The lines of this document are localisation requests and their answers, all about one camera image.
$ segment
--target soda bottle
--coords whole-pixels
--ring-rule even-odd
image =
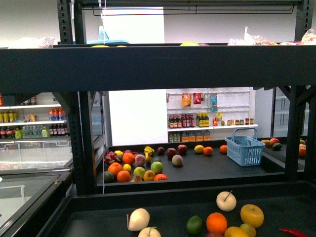
[[[51,137],[54,136],[53,125],[49,126],[49,135],[50,135]]]

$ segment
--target white store shelf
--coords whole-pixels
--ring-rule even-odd
[[[57,108],[61,107],[60,104],[51,105],[19,105],[19,106],[3,106],[0,110],[17,110],[17,109],[30,109],[30,108]]]
[[[210,126],[210,127],[183,127],[183,128],[168,128],[168,132],[180,132],[180,131],[197,131],[197,130],[211,130],[211,129],[230,129],[230,128],[245,128],[245,127],[257,127],[257,124],[250,125],[231,125],[231,126]]]
[[[65,123],[66,120],[59,121],[36,121],[36,122],[4,122],[0,123],[0,126],[27,126],[27,125],[39,125],[39,124],[56,124],[56,123]]]

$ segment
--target packaged snack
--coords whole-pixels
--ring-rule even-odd
[[[182,107],[191,107],[191,95],[189,93],[182,93]]]

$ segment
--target apple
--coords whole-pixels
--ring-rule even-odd
[[[167,149],[167,157],[168,159],[172,159],[173,156],[175,156],[177,154],[177,150],[174,148],[168,148]]]
[[[262,225],[264,220],[263,211],[253,204],[247,204],[240,210],[240,217],[244,223],[251,224],[254,228]]]
[[[180,46],[200,46],[200,45],[194,41],[186,41],[180,44]]]
[[[242,228],[249,235],[249,237],[256,237],[256,229],[251,224],[243,223],[240,228]]]
[[[136,157],[135,157],[135,164],[137,166],[143,166],[146,162],[146,158],[144,155],[141,155],[141,154],[138,154]]]
[[[280,141],[277,138],[271,138],[270,142],[271,142],[272,146],[273,146],[274,143],[280,143]]]
[[[178,152],[180,155],[182,155],[182,156],[185,155],[187,153],[187,151],[188,151],[188,147],[186,145],[180,144],[178,146]]]
[[[224,191],[217,195],[216,204],[222,211],[229,212],[236,207],[237,201],[232,192]]]
[[[225,231],[225,237],[249,237],[249,235],[242,228],[231,226]]]
[[[152,163],[150,166],[150,169],[155,173],[155,174],[161,174],[163,171],[163,165],[159,161],[155,161]]]
[[[205,237],[224,237],[223,235],[221,235],[221,234],[218,234],[218,233],[207,233],[206,235],[205,235]]]
[[[158,153],[158,155],[163,155],[163,153],[164,153],[164,148],[163,147],[158,147],[157,148],[157,153]]]
[[[147,170],[144,174],[144,181],[153,181],[156,174],[152,170]]]
[[[134,169],[134,174],[138,174],[141,179],[144,178],[145,172],[146,172],[145,168],[141,166],[136,167]]]

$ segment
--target blue shopping basket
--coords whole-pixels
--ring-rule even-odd
[[[253,137],[235,136],[238,130],[254,129]],[[237,128],[232,137],[226,137],[227,156],[241,166],[260,165],[262,151],[265,147],[263,142],[257,140],[258,132],[254,127]]]

